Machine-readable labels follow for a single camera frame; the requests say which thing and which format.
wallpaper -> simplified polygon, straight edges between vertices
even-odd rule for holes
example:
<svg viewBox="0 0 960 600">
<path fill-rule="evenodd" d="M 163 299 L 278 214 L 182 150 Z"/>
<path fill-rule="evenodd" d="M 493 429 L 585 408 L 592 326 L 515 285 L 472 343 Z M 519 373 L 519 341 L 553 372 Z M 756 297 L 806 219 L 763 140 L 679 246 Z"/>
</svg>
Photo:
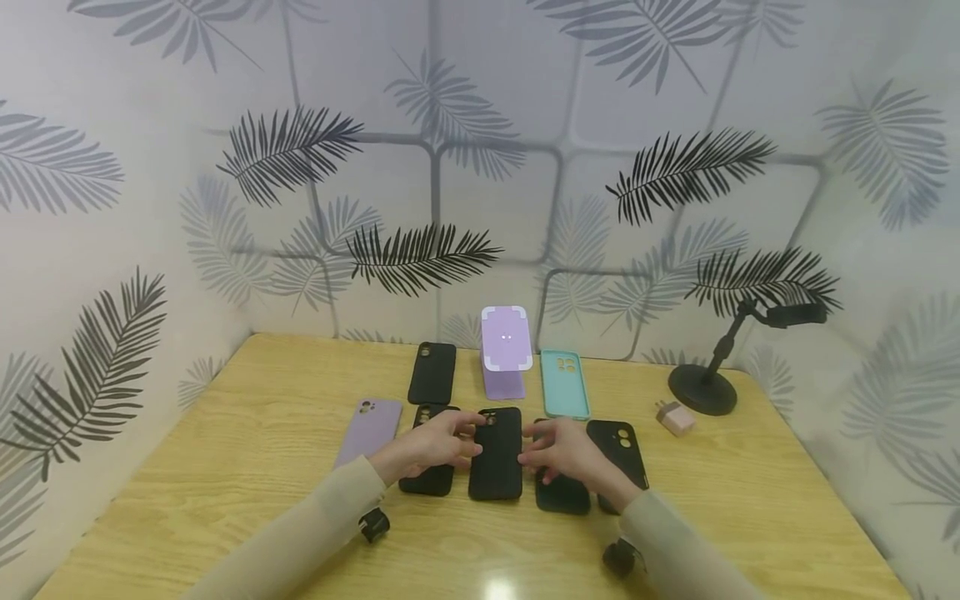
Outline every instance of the wallpaper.
<svg viewBox="0 0 960 600">
<path fill-rule="evenodd" d="M 960 596 L 947 0 L 11 4 L 11 598 L 250 330 L 476 348 L 512 303 L 538 349 L 704 364 L 744 299 L 826 308 L 728 366 L 915 597 Z"/>
</svg>

wood grain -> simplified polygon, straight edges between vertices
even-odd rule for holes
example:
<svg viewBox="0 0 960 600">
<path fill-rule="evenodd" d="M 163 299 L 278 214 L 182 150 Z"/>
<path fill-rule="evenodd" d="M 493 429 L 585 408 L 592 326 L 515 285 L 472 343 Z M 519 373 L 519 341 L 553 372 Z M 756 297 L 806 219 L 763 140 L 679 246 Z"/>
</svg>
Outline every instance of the wood grain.
<svg viewBox="0 0 960 600">
<path fill-rule="evenodd" d="M 144 463 L 36 597 L 176 598 L 233 547 L 300 500 L 329 471 L 362 397 L 406 399 L 416 347 L 258 334 Z M 668 367 L 584 360 L 593 416 L 629 421 L 651 485 L 771 598 L 908 598 L 749 375 L 726 372 L 740 402 L 698 416 L 677 439 L 655 420 Z M 490 402 L 476 351 L 458 350 L 453 403 L 516 405 L 543 415 L 540 364 L 527 398 Z M 399 431 L 410 428 L 405 404 Z M 538 510 L 525 482 L 514 503 L 473 502 L 466 473 L 448 497 L 389 490 L 392 529 L 354 540 L 297 597 L 647 598 L 602 565 L 614 517 Z"/>
</svg>

phone case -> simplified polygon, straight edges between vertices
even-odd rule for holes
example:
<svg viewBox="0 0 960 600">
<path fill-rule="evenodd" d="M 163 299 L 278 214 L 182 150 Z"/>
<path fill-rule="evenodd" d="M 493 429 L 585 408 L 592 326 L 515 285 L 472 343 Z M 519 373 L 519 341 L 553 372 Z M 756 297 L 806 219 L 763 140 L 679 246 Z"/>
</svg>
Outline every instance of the phone case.
<svg viewBox="0 0 960 600">
<path fill-rule="evenodd" d="M 542 420 L 547 419 L 537 419 L 534 422 L 539 423 Z M 586 515 L 590 512 L 590 493 L 587 486 L 566 475 L 558 475 L 550 485 L 545 486 L 544 473 L 546 467 L 537 470 L 537 506 L 542 511 L 567 515 Z"/>
<path fill-rule="evenodd" d="M 411 404 L 449 404 L 456 365 L 456 346 L 432 342 L 420 344 L 407 400 Z"/>
<path fill-rule="evenodd" d="M 543 350 L 540 371 L 543 375 L 543 409 L 548 417 L 590 418 L 587 384 L 576 352 Z"/>
<path fill-rule="evenodd" d="M 403 403 L 381 398 L 364 398 L 357 402 L 333 467 L 349 463 L 356 457 L 372 456 L 396 435 Z"/>
<path fill-rule="evenodd" d="M 442 404 L 421 404 L 414 415 L 414 427 L 419 427 L 443 411 L 458 411 L 456 406 Z M 440 465 L 431 467 L 417 477 L 404 477 L 398 483 L 401 492 L 421 493 L 423 495 L 444 496 L 450 493 L 453 485 L 453 467 Z"/>
<path fill-rule="evenodd" d="M 474 500 L 515 500 L 523 493 L 523 467 L 516 461 L 523 449 L 520 409 L 480 411 L 487 424 L 477 427 L 473 439 L 483 452 L 470 465 L 468 494 Z"/>
<path fill-rule="evenodd" d="M 640 444 L 632 425 L 620 420 L 592 420 L 587 423 L 587 435 L 597 444 L 604 456 L 626 473 L 637 486 L 642 490 L 650 487 L 640 456 Z M 604 513 L 619 515 L 610 500 L 603 496 L 597 496 L 597 500 Z"/>
</svg>

sleeve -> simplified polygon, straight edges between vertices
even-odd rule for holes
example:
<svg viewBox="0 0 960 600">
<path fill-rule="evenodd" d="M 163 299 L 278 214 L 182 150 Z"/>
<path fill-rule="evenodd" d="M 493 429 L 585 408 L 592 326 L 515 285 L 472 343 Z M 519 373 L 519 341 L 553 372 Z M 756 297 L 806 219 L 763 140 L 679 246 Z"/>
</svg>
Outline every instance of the sleeve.
<svg viewBox="0 0 960 600">
<path fill-rule="evenodd" d="M 284 598 L 359 531 L 383 498 L 383 481 L 363 456 L 334 470 L 302 502 L 257 532 L 181 600 Z"/>
<path fill-rule="evenodd" d="M 656 492 L 638 496 L 620 518 L 661 600 L 756 600 L 763 596 Z"/>
</svg>

teal phone case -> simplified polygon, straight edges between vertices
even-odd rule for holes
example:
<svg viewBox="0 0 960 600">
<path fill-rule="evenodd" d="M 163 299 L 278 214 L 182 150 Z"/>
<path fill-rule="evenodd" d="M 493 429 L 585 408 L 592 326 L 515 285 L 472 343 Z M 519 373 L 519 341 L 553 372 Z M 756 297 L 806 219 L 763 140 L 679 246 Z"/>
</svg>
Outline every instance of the teal phone case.
<svg viewBox="0 0 960 600">
<path fill-rule="evenodd" d="M 580 356 L 566 350 L 542 350 L 543 408 L 548 417 L 590 418 L 587 385 L 580 370 Z"/>
</svg>

